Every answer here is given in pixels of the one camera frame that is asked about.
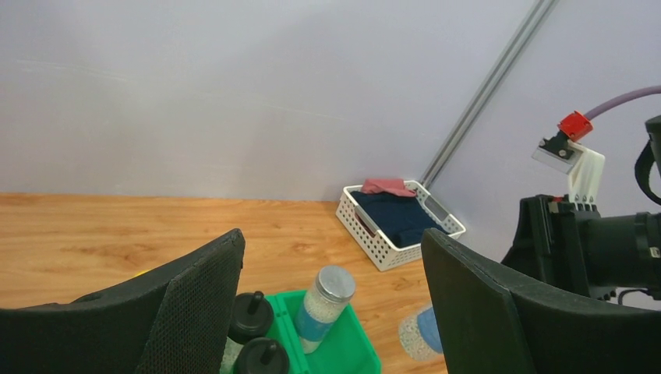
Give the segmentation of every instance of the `silver lid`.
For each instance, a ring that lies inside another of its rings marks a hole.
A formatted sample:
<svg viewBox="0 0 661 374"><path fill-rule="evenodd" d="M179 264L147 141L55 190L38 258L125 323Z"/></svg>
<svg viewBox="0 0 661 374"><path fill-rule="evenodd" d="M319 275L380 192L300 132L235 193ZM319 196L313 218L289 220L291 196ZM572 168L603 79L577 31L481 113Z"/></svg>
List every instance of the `silver lid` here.
<svg viewBox="0 0 661 374"><path fill-rule="evenodd" d="M316 289L332 302L346 302L355 293L355 280L346 269L329 265L316 275Z"/></svg>

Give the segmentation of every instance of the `red connector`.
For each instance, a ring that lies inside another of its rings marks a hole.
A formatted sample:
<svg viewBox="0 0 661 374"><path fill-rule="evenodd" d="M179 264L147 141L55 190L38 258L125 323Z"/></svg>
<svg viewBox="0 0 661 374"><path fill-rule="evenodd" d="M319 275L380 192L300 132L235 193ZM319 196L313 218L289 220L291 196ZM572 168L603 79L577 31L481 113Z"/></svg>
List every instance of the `red connector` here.
<svg viewBox="0 0 661 374"><path fill-rule="evenodd" d="M560 121L558 129L564 132L572 142L578 141L592 131L592 123L581 113L575 111Z"/></svg>

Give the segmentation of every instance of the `metal frame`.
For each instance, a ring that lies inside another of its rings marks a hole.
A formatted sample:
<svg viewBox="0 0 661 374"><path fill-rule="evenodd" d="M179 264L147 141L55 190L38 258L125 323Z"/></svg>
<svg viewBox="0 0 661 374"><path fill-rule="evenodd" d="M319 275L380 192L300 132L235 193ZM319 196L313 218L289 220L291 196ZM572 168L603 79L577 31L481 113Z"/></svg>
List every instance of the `metal frame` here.
<svg viewBox="0 0 661 374"><path fill-rule="evenodd" d="M558 0L536 0L535 5L530 9L528 15L517 29L517 32L500 54L496 64L489 71L489 74L480 85L475 96L468 103L468 106L454 125L450 135L445 139L443 146L441 146L432 163L425 171L425 174L420 178L420 184L425 188L428 189L436 181L438 175L457 150L466 133L475 124L482 110L503 82L504 77L511 70L525 46L528 45L556 3L558 3Z"/></svg>

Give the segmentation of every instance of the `dark blue cloth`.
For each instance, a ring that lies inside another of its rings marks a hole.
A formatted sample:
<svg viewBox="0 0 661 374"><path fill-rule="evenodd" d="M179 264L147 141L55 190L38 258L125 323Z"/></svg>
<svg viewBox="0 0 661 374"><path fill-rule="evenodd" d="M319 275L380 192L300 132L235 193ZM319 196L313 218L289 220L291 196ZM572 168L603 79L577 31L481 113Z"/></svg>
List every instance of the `dark blue cloth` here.
<svg viewBox="0 0 661 374"><path fill-rule="evenodd" d="M367 194L351 192L355 201L398 248L420 244L427 228L441 226L427 215L415 197L395 196L387 192Z"/></svg>

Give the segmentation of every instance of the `pink cloth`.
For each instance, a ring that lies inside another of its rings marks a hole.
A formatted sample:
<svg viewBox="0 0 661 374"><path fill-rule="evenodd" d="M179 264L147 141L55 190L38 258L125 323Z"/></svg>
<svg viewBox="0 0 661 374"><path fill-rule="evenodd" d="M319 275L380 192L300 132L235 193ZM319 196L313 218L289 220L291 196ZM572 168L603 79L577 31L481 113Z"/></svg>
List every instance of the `pink cloth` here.
<svg viewBox="0 0 661 374"><path fill-rule="evenodd" d="M375 179L368 178L362 184L360 192L379 193L388 192L395 196L413 197L418 194L404 186L404 179Z"/></svg>

